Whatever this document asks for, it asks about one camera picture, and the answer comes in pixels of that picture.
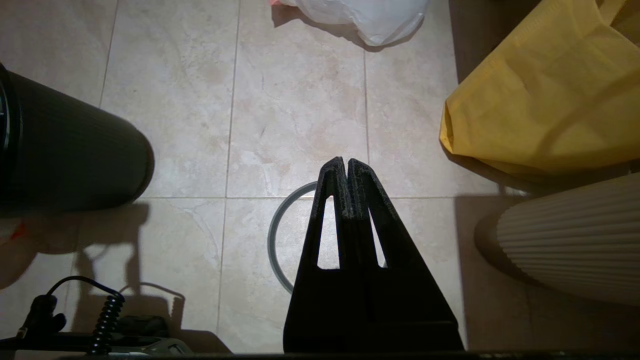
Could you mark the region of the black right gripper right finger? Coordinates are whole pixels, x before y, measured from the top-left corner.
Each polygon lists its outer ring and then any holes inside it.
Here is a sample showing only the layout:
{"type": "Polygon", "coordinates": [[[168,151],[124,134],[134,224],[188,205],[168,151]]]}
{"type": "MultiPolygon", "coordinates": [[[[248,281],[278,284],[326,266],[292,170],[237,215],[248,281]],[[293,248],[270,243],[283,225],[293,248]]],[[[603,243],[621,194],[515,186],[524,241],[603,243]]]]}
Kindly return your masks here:
{"type": "Polygon", "coordinates": [[[448,302],[375,171],[349,160],[354,239],[368,314],[380,322],[453,325],[448,302]]]}

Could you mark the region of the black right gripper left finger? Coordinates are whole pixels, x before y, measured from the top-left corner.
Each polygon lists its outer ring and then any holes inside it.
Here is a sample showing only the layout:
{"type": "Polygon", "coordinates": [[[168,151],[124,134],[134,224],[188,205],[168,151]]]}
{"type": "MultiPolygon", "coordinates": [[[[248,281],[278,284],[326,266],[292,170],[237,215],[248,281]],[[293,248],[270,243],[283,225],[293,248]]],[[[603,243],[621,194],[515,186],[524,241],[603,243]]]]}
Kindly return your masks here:
{"type": "Polygon", "coordinates": [[[361,326],[370,320],[365,281],[370,266],[370,227],[357,204],[355,158],[335,157],[318,174],[302,246],[288,321],[322,326],[361,326]],[[333,199],[337,269],[318,264],[328,198],[333,199]]]}

